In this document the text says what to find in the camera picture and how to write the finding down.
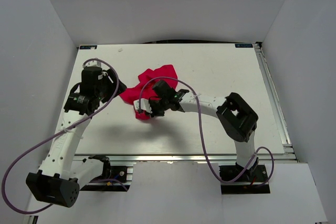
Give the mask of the red t-shirt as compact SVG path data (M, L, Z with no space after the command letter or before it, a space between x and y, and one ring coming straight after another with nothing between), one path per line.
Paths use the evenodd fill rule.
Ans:
M175 68L173 65L163 65L157 69L146 69L145 72L138 75L139 83L134 86L133 88L127 88L122 94L120 94L121 99L133 106L133 102L135 100L139 99L140 92L144 85L149 82L151 79L155 77L171 77L174 79L177 79L177 74L175 71ZM150 82L142 92L142 97L144 99L153 98L154 96L157 96L156 93L152 90L154 84L158 82L161 79L156 79ZM171 80L171 79L163 79L171 88L176 89L177 87L177 81ZM145 113L139 113L136 109L134 109L135 112L135 118L137 120L145 121L150 119L149 115L146 115Z

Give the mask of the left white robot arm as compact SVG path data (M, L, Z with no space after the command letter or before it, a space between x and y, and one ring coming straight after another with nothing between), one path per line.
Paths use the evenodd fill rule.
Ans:
M110 160L104 155L91 155L79 167L71 166L91 118L102 110L100 104L107 105L126 88L112 69L84 67L80 83L73 86L66 100L60 135L54 138L38 171L26 177L36 200L70 208L86 184L95 178L101 182L110 178Z

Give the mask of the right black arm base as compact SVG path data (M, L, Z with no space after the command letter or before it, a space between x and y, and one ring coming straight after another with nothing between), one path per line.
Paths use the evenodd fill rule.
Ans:
M219 175L222 180L231 180L238 175L235 165L219 166ZM222 195L251 195L251 194L270 194L268 182L266 181L268 174L265 165L258 165L251 176L243 175L237 181L231 184L221 183Z

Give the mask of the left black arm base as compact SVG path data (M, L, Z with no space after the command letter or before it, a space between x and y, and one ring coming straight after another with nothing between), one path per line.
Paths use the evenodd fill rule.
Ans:
M129 189L130 180L127 179L127 166L111 165L109 158L103 155L89 156L88 159L83 159L83 162L90 159L103 163L103 172L102 175L94 178L93 182L85 185L81 191L118 192Z

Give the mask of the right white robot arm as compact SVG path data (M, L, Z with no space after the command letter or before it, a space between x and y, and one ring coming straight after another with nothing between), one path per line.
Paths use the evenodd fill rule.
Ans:
M146 113L151 117L158 117L164 116L166 110L196 112L202 149L208 163L201 117L208 115L219 119L225 133L234 141L236 149L237 175L229 182L233 183L238 179L247 182L255 177L258 157L254 138L258 115L238 93L232 92L226 97L210 97L197 94L191 87L176 91L164 80L154 84L152 90L154 97L141 100Z

